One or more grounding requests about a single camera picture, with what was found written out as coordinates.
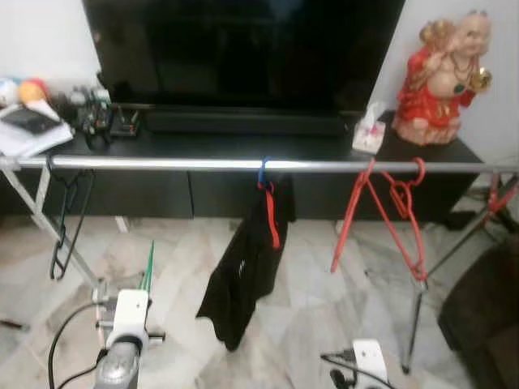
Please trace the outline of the silver clothes rack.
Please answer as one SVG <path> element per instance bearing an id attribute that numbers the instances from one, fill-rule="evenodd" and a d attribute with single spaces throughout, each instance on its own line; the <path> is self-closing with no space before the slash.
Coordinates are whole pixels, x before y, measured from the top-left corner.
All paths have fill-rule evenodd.
<path id="1" fill-rule="evenodd" d="M 29 208 L 31 218 L 40 231 L 56 243 L 64 243 L 60 233 L 42 211 L 49 189 L 49 179 L 55 169 L 87 170 L 145 170 L 145 171 L 249 171 L 293 173 L 355 173 L 422 172 L 464 174 L 517 174 L 518 163 L 487 162 L 422 162 L 417 160 L 288 160 L 288 159 L 226 159 L 226 158 L 160 158 L 159 156 L 0 156 L 0 174 L 22 203 Z"/>

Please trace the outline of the black TV console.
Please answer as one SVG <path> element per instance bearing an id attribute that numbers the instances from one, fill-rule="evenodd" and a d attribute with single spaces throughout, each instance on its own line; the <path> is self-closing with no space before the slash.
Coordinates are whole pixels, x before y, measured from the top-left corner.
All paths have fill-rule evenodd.
<path id="1" fill-rule="evenodd" d="M 116 158 L 192 158 L 234 160 L 359 160 L 371 159 L 353 153 L 351 134 L 337 136 L 289 136 L 245 134 L 177 134 L 144 132 L 136 139 L 115 140 L 108 148 L 90 151 L 82 138 L 57 149 L 59 155 L 116 156 Z M 375 159 L 413 162 L 422 158 L 427 173 L 413 189 L 413 210 L 422 222 L 441 222 L 477 179 L 475 173 L 433 172 L 434 163 L 483 162 L 462 141 L 445 146 L 415 146 L 390 132 Z M 237 171 L 188 170 L 94 170 L 94 183 L 86 214 L 107 217 L 226 217 L 241 218 L 262 200 L 255 168 Z M 36 193 L 38 168 L 22 168 L 16 177 L 30 195 Z M 336 220 L 344 215 L 356 178 L 355 173 L 292 173 L 298 219 Z M 373 174 L 378 196 L 394 221 L 387 182 Z M 62 202 L 62 188 L 49 186 L 45 211 L 55 215 Z M 0 172 L 0 216 L 27 215 L 28 207 Z M 366 193 L 356 211 L 358 221 L 378 221 L 380 215 Z"/>

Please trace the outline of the red hanger with blue hook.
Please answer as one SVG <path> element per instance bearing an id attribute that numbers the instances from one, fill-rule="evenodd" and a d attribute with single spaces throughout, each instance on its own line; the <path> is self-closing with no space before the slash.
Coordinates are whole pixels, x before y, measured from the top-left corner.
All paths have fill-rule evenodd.
<path id="1" fill-rule="evenodd" d="M 276 221 L 276 200 L 274 197 L 274 185 L 267 181 L 264 168 L 268 163 L 268 158 L 263 158 L 257 170 L 257 186 L 264 194 L 264 214 L 266 215 L 266 223 L 269 229 L 271 246 L 274 250 L 280 250 L 282 246 L 281 231 L 278 229 Z"/>

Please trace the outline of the dark grey sofa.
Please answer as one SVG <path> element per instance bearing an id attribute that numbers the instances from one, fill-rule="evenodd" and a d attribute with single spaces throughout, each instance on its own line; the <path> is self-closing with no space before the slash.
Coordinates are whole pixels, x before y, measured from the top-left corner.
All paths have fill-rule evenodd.
<path id="1" fill-rule="evenodd" d="M 438 326 L 475 389 L 519 389 L 519 241 L 482 252 L 444 301 Z"/>

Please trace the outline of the white tissue pack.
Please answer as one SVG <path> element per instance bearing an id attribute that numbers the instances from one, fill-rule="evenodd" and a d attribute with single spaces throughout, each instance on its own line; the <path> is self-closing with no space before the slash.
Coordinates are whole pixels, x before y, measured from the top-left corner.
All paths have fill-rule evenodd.
<path id="1" fill-rule="evenodd" d="M 383 101 L 372 101 L 367 105 L 366 113 L 354 126 L 353 151 L 378 155 L 386 133 L 386 125 L 381 120 L 385 110 Z"/>

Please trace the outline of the black t-shirt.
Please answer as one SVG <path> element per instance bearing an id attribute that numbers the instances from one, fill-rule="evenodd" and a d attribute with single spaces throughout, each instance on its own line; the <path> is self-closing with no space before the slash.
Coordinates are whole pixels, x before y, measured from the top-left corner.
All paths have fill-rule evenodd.
<path id="1" fill-rule="evenodd" d="M 294 181 L 288 174 L 255 185 L 248 212 L 208 279 L 196 318 L 212 323 L 227 351 L 237 351 L 256 303 L 275 288 L 290 222 L 296 221 Z"/>

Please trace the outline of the black clothes hanger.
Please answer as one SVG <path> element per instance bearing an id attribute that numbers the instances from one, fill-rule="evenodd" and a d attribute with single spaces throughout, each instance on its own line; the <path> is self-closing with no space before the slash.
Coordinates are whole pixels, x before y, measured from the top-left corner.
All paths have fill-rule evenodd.
<path id="1" fill-rule="evenodd" d="M 75 245 L 78 244 L 96 174 L 93 169 L 88 168 L 78 169 L 68 174 L 54 173 L 53 159 L 54 156 L 48 156 L 45 167 L 51 173 L 51 182 L 62 190 L 62 200 L 57 215 L 53 219 L 58 237 L 49 260 L 49 278 L 62 280 L 66 277 L 68 264 L 73 259 Z M 66 222 L 67 217 L 70 216 L 79 218 L 72 234 L 68 233 Z"/>

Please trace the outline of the green clothes hanger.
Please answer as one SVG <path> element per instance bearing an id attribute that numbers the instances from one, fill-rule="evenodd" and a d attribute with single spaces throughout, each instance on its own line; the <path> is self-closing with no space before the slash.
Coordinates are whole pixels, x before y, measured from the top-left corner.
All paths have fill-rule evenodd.
<path id="1" fill-rule="evenodd" d="M 139 282 L 138 289 L 142 289 L 145 292 L 150 293 L 152 289 L 153 279 L 153 255 L 155 254 L 155 241 L 151 241 L 148 250 L 148 259 L 146 259 L 146 268 L 142 271 L 141 281 Z"/>

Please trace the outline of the black television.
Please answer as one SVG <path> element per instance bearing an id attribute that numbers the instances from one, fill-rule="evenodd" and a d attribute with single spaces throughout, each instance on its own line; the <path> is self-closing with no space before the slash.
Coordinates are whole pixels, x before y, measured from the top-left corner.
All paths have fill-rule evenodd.
<path id="1" fill-rule="evenodd" d="M 82 0 L 118 103 L 367 106 L 405 0 Z"/>

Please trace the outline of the tangled black gadget clutter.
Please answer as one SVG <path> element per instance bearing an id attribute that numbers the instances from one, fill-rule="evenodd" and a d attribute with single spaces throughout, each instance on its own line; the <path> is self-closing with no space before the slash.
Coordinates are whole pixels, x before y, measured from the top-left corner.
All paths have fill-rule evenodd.
<path id="1" fill-rule="evenodd" d="M 106 88 L 74 88 L 70 101 L 75 108 L 75 129 L 83 134 L 90 151 L 107 148 L 111 142 L 111 99 Z"/>

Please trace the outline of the black wallet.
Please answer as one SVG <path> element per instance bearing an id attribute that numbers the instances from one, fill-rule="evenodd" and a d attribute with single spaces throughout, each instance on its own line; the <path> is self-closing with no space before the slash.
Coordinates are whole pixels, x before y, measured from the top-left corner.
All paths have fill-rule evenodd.
<path id="1" fill-rule="evenodd" d="M 25 106 L 11 106 L 0 111 L 0 122 L 18 127 L 33 135 L 41 135 L 59 127 L 62 123 L 44 113 Z"/>

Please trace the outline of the orange round plush toy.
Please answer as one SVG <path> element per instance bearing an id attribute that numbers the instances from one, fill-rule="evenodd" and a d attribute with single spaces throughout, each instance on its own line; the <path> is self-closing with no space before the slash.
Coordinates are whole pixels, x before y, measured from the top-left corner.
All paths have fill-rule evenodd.
<path id="1" fill-rule="evenodd" d="M 23 104 L 33 103 L 33 101 L 46 101 L 49 99 L 47 85 L 38 78 L 26 78 L 19 82 L 16 93 L 18 93 L 19 100 L 21 100 Z"/>

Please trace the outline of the white paper stack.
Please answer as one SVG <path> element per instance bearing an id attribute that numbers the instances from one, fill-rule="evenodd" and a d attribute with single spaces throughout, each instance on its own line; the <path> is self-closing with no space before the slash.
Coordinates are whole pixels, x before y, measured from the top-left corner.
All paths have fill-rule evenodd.
<path id="1" fill-rule="evenodd" d="M 49 106 L 48 101 L 33 101 L 33 103 L 14 106 L 29 107 L 48 115 L 50 118 L 59 120 L 62 125 L 49 130 L 47 133 L 33 135 L 25 130 L 20 130 L 18 127 L 8 126 L 0 122 L 0 155 L 12 156 L 12 158 L 27 158 L 27 156 L 36 156 L 38 153 L 48 151 L 54 146 L 62 145 L 73 139 L 75 133 L 73 127 L 58 116 L 57 112 Z"/>

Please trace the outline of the small black desk organizer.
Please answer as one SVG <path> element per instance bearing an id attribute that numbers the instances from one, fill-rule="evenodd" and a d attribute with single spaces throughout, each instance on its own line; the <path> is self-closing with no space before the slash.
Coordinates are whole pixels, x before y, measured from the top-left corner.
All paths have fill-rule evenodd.
<path id="1" fill-rule="evenodd" d="M 109 136 L 114 138 L 134 138 L 140 130 L 139 109 L 113 108 L 110 112 Z"/>

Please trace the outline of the white round plush toy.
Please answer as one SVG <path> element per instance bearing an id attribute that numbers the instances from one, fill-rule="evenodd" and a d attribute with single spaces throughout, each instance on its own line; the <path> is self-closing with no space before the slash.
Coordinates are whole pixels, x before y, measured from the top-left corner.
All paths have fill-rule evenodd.
<path id="1" fill-rule="evenodd" d="M 0 109 L 21 103 L 19 82 L 0 77 Z"/>

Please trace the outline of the red gold figurine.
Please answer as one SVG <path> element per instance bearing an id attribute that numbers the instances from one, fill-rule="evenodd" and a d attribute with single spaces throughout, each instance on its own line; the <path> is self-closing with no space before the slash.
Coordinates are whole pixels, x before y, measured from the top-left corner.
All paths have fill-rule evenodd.
<path id="1" fill-rule="evenodd" d="M 422 48 L 405 64 L 392 127 L 418 146 L 448 144 L 461 129 L 461 111 L 491 85 L 490 71 L 481 66 L 491 21 L 485 11 L 474 10 L 457 21 L 427 22 L 419 38 Z"/>

